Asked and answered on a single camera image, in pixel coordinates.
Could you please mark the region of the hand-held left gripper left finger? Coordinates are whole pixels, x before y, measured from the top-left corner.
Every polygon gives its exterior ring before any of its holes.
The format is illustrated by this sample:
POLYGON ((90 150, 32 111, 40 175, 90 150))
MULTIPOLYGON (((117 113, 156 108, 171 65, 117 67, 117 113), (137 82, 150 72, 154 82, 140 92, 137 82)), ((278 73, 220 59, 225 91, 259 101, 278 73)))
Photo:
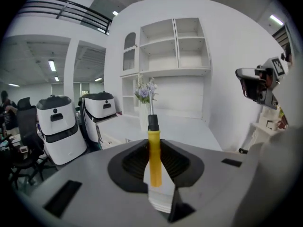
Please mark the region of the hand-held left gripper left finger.
POLYGON ((39 221, 51 227, 167 227, 169 222, 154 209, 145 193, 121 190, 107 172, 110 159, 134 146, 134 141, 77 158, 21 201, 39 221), (68 181, 82 185, 60 218, 44 205, 68 181))

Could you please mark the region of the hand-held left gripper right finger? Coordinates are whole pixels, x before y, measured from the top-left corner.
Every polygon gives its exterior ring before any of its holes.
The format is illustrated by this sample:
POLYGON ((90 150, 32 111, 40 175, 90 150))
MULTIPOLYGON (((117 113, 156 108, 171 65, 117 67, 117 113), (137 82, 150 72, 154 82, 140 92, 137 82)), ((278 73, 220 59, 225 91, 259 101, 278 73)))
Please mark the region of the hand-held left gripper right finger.
POLYGON ((247 154, 161 140, 161 159, 175 184, 168 222, 181 227, 239 227, 259 162, 259 146, 247 154))

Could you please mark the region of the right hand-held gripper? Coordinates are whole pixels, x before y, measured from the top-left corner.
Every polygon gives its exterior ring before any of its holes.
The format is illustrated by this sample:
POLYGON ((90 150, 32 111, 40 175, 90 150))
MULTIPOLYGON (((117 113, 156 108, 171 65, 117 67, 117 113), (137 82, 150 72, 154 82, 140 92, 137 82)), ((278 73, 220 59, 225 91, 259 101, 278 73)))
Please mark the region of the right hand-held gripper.
POLYGON ((235 71, 246 98, 259 105, 277 109, 278 100, 273 90, 286 76, 286 69, 279 57, 267 59, 256 68, 240 68, 235 71))

